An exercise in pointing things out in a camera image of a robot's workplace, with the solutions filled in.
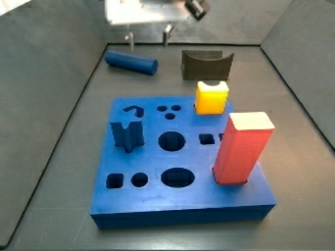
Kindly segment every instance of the small round hole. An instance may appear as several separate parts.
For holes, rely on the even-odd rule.
[[[171,108],[172,108],[172,110],[176,111],[176,112],[180,111],[180,109],[181,109],[180,106],[177,106],[177,105],[171,106]]]
[[[163,183],[173,188],[181,188],[188,186],[193,182],[193,172],[188,169],[173,168],[163,172],[161,181]]]
[[[137,173],[132,176],[131,182],[133,186],[143,187],[148,183],[148,176],[144,173]]]
[[[175,114],[171,114],[171,113],[165,114],[167,120],[172,120],[173,118],[175,118]]]
[[[184,143],[184,137],[176,131],[167,131],[159,137],[159,144],[168,152],[179,151],[183,148]]]
[[[164,112],[167,109],[168,109],[167,106],[159,106],[159,107],[157,107],[157,110],[159,110],[160,112]]]

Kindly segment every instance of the red rectangular prism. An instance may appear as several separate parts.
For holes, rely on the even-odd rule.
[[[263,112],[229,114],[213,167],[217,184],[247,182],[273,128]]]

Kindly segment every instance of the foam block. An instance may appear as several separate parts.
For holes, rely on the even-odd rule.
[[[224,81],[220,81],[215,86],[199,81],[195,100],[196,114],[221,114],[225,110],[228,93],[229,89]]]
[[[213,172],[217,184],[243,184],[273,131],[267,114],[231,113]]]
[[[91,215],[99,228],[261,220],[276,199],[256,164],[247,184],[219,185],[212,167],[228,114],[199,116],[195,97],[117,98],[107,122]],[[111,121],[143,108],[144,145],[115,147]]]

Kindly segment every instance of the blue foam block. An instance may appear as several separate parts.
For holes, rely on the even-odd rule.
[[[104,60],[111,66],[124,68],[147,75],[153,75],[159,67],[159,62],[155,59],[143,58],[112,50],[105,52]]]
[[[245,184],[215,183],[233,106],[228,101],[221,115],[199,116],[193,102],[189,96],[113,100],[91,208],[99,228],[261,220],[276,205],[257,164]],[[109,123],[133,106],[144,109],[144,145],[127,153],[115,146]]]

